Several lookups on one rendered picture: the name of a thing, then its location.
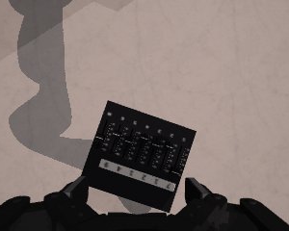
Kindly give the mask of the black lighting desk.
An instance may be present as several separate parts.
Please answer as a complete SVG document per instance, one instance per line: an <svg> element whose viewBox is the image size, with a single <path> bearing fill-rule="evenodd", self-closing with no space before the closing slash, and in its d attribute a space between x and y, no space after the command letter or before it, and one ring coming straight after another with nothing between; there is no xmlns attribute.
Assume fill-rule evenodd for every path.
<svg viewBox="0 0 289 231"><path fill-rule="evenodd" d="M169 213L196 132L108 100L81 176Z"/></svg>

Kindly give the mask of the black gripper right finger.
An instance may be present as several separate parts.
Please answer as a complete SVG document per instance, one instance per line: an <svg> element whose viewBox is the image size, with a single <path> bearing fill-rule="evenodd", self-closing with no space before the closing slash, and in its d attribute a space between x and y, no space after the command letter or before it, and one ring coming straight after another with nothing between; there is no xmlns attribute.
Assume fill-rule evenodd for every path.
<svg viewBox="0 0 289 231"><path fill-rule="evenodd" d="M195 178L185 178L186 206L157 225L163 231L289 231L289 224L261 202L241 198L240 205L212 193Z"/></svg>

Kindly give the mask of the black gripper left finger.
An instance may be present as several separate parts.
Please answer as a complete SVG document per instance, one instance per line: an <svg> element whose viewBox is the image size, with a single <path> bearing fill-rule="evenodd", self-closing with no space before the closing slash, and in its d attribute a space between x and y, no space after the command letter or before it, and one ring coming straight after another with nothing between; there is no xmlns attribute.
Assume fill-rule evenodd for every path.
<svg viewBox="0 0 289 231"><path fill-rule="evenodd" d="M43 201L16 196L0 205L0 231L116 231L118 225L88 204L89 176L79 176Z"/></svg>

